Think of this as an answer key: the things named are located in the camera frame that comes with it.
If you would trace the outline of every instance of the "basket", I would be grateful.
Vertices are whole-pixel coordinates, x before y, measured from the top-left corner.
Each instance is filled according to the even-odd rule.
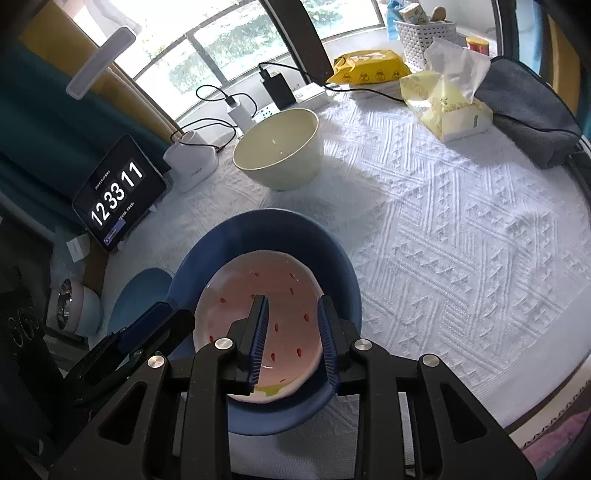
[[[434,38],[445,38],[456,42],[456,23],[445,21],[428,23],[426,25],[414,25],[405,22],[395,22],[400,41],[404,47],[406,64],[411,70],[423,70],[425,68],[424,53]]]

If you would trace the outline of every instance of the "blue bowl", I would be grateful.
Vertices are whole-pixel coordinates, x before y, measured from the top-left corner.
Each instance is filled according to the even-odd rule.
[[[318,223],[289,210],[253,210],[209,231],[183,260],[168,298],[181,308],[195,311],[215,272],[239,255],[255,250],[284,252],[308,266],[322,291],[332,297],[339,317],[351,320],[361,331],[359,284],[345,251]],[[288,397],[267,404],[228,398],[228,428],[251,436],[283,432],[314,416],[333,394],[321,361],[316,372]]]

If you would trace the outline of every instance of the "blue plastic bag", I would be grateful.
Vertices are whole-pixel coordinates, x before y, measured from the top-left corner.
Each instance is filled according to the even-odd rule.
[[[388,27],[388,39],[398,40],[398,29],[394,22],[403,22],[400,16],[400,9],[403,7],[402,2],[398,0],[390,0],[388,3],[388,13],[386,15],[386,26]]]

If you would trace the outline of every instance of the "textured white fabric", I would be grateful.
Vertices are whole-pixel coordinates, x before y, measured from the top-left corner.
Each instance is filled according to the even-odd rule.
[[[401,356],[440,355],[502,424],[512,422],[589,350],[591,231],[578,187],[563,168],[538,170],[494,128],[444,146],[405,106],[376,96],[342,96],[319,115],[325,158],[308,185],[269,191],[234,168],[228,148],[211,178],[171,192],[109,260],[106,315],[135,274],[176,271],[221,221],[292,209],[345,248],[365,337]],[[289,432],[231,435],[233,470],[350,478],[357,412],[356,398],[335,398]]]

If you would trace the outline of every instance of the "white tissue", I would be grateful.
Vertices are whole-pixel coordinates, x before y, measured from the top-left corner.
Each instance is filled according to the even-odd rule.
[[[425,60],[427,70],[445,75],[469,103],[474,100],[474,93],[491,67],[491,59],[486,55],[442,38],[433,39],[432,45],[425,50]]]

